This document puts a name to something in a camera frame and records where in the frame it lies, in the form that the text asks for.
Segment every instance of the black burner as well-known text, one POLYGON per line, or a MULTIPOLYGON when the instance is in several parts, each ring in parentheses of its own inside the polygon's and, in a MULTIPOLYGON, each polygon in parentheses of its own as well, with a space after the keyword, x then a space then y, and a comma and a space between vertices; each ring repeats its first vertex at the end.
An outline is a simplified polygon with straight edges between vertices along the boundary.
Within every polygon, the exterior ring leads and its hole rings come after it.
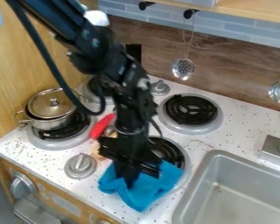
MULTIPOLYGON (((95 95, 97 95, 96 91, 95 91, 95 82, 94 79, 91 79, 88 84, 87 84, 88 88, 90 89, 91 92, 93 92, 95 95)), ((102 93, 104 96, 112 96, 112 90, 110 88, 107 87, 102 87, 102 93)))
POLYGON ((178 124, 199 125, 213 121, 218 109, 213 103, 198 96, 174 95, 164 105, 167 115, 178 124))
POLYGON ((80 111, 76 112, 73 120, 64 128, 55 130, 39 130, 33 128, 34 134, 41 139, 66 139, 74 137, 90 124, 90 117, 80 111))
POLYGON ((176 144, 160 137, 150 137, 150 140, 155 143, 150 143, 149 147, 156 156, 178 168, 185 169, 184 154, 176 144))

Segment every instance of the blue cloth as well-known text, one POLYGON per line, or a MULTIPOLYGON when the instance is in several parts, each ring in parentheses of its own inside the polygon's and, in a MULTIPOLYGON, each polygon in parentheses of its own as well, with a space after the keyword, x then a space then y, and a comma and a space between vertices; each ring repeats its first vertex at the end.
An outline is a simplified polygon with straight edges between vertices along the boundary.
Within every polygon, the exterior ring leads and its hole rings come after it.
POLYGON ((124 179, 116 177, 115 166, 112 164, 99 180, 99 189, 104 193, 118 192, 126 204, 142 212, 151 202, 168 193, 183 174, 181 169, 164 160, 160 171, 159 178, 140 173, 131 189, 128 189, 124 179))

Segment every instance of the stainless steel sink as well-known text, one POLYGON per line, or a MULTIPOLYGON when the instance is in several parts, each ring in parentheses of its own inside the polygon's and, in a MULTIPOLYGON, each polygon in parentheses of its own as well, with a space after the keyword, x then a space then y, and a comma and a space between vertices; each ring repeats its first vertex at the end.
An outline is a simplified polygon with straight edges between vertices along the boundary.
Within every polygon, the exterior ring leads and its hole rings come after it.
POLYGON ((173 224, 280 224, 280 172, 221 150, 208 152, 173 224))

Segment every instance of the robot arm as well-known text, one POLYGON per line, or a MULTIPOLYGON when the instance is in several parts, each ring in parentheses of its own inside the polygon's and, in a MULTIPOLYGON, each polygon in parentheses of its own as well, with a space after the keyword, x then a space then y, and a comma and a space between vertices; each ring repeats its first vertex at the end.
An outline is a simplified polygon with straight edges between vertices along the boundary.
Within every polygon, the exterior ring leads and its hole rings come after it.
POLYGON ((129 187, 140 172, 157 178, 160 159, 148 147, 149 122, 154 123, 152 117, 157 113, 157 104, 145 70, 114 41, 112 31, 91 24, 76 0, 6 1, 30 34, 56 81, 79 110, 99 115, 105 109, 102 85, 113 91, 117 138, 102 137, 100 154, 114 160, 117 177, 123 177, 129 187), (101 99, 98 112, 90 111, 75 97, 24 10, 56 34, 56 40, 69 50, 69 58, 79 70, 95 74, 96 92, 101 99))

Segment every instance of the white countertop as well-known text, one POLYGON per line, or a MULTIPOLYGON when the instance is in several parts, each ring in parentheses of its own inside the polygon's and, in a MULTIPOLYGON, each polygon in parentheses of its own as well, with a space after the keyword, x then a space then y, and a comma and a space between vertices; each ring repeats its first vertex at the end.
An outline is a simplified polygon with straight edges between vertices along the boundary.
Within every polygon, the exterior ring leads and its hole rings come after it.
MULTIPOLYGON (((151 77, 151 82, 157 80, 159 78, 151 77)), ((267 135, 280 137, 280 112, 183 86, 168 80, 165 80, 165 82, 170 85, 171 92, 165 96, 155 97, 157 103, 160 103, 169 95, 192 93, 204 95, 214 100, 219 104, 224 114, 224 122, 217 130, 201 136, 187 136, 173 132, 155 117, 155 121, 163 131, 164 137, 174 139, 189 153, 192 161, 192 173, 195 172, 206 152, 211 150, 229 151, 280 171, 280 166, 258 159, 265 137, 267 135)), ((105 114, 110 112, 112 108, 108 107, 105 114)), ((157 135, 158 133, 151 128, 150 134, 157 135)), ((0 139, 1 157, 70 193, 117 221, 129 224, 171 223, 172 211, 187 185, 174 194, 159 199, 144 213, 138 213, 122 202, 117 194, 108 195, 100 192, 97 188, 97 181, 109 165, 109 160, 100 162, 96 172, 89 178, 74 180, 66 176, 63 169, 66 161, 81 152, 91 154, 91 149, 92 145, 90 141, 87 141, 70 150, 41 150, 28 142, 23 127, 15 128, 0 139)))

